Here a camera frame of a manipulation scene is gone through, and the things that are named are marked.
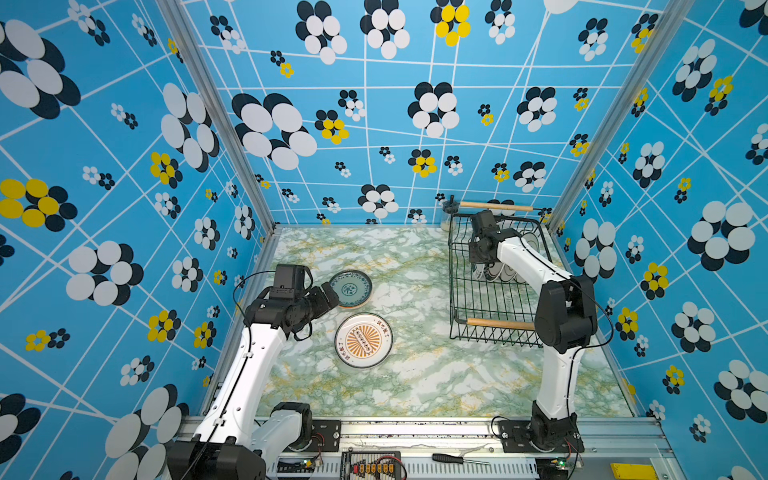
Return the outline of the white plate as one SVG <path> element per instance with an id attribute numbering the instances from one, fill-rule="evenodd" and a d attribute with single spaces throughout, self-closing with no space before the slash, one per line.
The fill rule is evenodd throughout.
<path id="1" fill-rule="evenodd" d="M 517 273 L 512 267 L 504 264 L 498 276 L 498 280 L 501 282 L 516 282 Z"/>
<path id="2" fill-rule="evenodd" d="M 389 322 L 373 313 L 358 313 L 346 318 L 334 336 L 338 359 L 345 367 L 355 370 L 368 370 L 382 364 L 393 345 L 394 335 Z"/>
<path id="3" fill-rule="evenodd" d="M 503 271 L 504 265 L 500 262 L 493 262 L 484 266 L 483 275 L 487 281 L 496 281 Z"/>
<path id="4" fill-rule="evenodd" d="M 355 309 L 361 307 L 371 297 L 373 282 L 360 270 L 344 270 L 335 274 L 329 281 L 339 299 L 339 307 Z"/>
<path id="5" fill-rule="evenodd" d="M 532 250 L 534 251 L 540 250 L 540 242 L 539 242 L 538 236 L 535 233 L 527 232 L 522 235 L 522 239 L 526 241 L 526 243 Z"/>

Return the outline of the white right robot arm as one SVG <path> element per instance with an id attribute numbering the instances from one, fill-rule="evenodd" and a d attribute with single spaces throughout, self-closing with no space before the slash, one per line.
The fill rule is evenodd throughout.
<path id="1" fill-rule="evenodd" d="M 533 329 L 543 344 L 542 380 L 533 402 L 530 442 L 541 451 L 583 447 L 573 399 L 581 358 L 598 329 L 592 281 L 574 276 L 534 250 L 518 231 L 503 230 L 489 210 L 470 217 L 470 261 L 502 264 L 538 295 Z"/>

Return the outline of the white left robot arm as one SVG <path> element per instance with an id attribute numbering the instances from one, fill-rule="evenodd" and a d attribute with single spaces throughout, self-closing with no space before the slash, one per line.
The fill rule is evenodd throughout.
<path id="1" fill-rule="evenodd" d="M 306 403 L 282 402 L 262 423 L 256 413 L 285 345 L 311 332 L 339 298 L 329 283 L 315 284 L 306 266 L 280 264 L 271 273 L 272 284 L 243 313 L 238 353 L 217 398 L 191 439 L 169 448 L 173 479 L 264 479 L 286 448 L 303 448 L 312 438 Z"/>

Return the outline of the glass jar with black lid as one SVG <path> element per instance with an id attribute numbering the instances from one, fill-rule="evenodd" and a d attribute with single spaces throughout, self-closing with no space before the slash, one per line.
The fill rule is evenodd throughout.
<path id="1" fill-rule="evenodd" d="M 442 216 L 440 220 L 440 227 L 443 231 L 449 232 L 454 220 L 454 216 L 459 212 L 460 203 L 455 200 L 455 196 L 451 195 L 442 203 Z"/>

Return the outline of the black terminal board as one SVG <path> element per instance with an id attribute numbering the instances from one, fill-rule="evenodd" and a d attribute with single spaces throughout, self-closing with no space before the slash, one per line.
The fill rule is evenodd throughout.
<path id="1" fill-rule="evenodd" d="M 340 460 L 340 480 L 403 480 L 408 474 L 399 451 L 347 451 Z"/>

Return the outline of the black screwdriver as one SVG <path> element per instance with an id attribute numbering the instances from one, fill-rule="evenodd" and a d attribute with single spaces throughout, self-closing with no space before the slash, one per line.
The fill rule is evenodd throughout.
<path id="1" fill-rule="evenodd" d="M 482 460 L 475 460 L 475 459 L 467 459 L 462 456 L 455 456 L 445 453 L 433 453 L 431 455 L 431 459 L 434 462 L 438 463 L 445 463 L 445 464 L 459 464 L 459 465 L 467 465 L 467 464 L 475 464 L 475 465 L 488 465 L 487 461 Z"/>

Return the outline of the yellow box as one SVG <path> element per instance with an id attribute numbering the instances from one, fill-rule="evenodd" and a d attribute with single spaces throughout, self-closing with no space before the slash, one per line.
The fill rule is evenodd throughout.
<path id="1" fill-rule="evenodd" d="M 611 463 L 610 467 L 615 480 L 658 480 L 652 465 Z"/>

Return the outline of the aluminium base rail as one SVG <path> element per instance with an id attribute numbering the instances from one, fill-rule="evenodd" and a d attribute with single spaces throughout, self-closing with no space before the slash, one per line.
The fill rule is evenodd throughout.
<path id="1" fill-rule="evenodd" d="M 652 465 L 658 479 L 684 473 L 659 422 L 640 418 L 587 418 L 580 421 L 583 447 L 563 443 L 552 452 L 522 444 L 522 431 L 504 420 L 469 417 L 329 418 L 331 430 L 315 436 L 324 443 L 286 452 L 267 470 L 269 479 L 339 479 L 347 451 L 399 451 L 407 479 L 614 479 L 611 463 Z M 433 453 L 487 461 L 488 465 L 434 462 Z"/>

